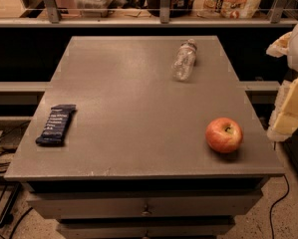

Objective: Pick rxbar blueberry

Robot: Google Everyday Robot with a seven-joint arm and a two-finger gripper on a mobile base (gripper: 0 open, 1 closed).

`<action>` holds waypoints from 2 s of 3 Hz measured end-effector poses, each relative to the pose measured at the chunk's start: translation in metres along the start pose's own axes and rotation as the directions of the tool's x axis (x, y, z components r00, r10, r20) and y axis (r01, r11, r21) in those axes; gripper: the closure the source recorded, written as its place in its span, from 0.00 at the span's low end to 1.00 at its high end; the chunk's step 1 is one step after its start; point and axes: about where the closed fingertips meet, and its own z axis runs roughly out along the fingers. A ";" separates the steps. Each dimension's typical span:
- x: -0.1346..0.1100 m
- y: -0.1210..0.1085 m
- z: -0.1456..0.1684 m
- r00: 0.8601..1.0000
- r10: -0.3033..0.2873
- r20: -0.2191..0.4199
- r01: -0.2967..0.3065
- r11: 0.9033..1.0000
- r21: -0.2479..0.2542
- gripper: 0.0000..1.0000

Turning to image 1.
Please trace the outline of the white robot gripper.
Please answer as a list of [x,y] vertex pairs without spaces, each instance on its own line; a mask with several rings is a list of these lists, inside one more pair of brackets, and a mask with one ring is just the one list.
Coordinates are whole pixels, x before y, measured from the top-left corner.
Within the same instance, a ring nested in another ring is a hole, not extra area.
[[[275,58],[287,55],[288,67],[298,72],[298,23],[292,33],[287,32],[274,41],[266,54]],[[274,106],[267,136],[272,141],[284,141],[298,129],[298,78],[282,82]]]

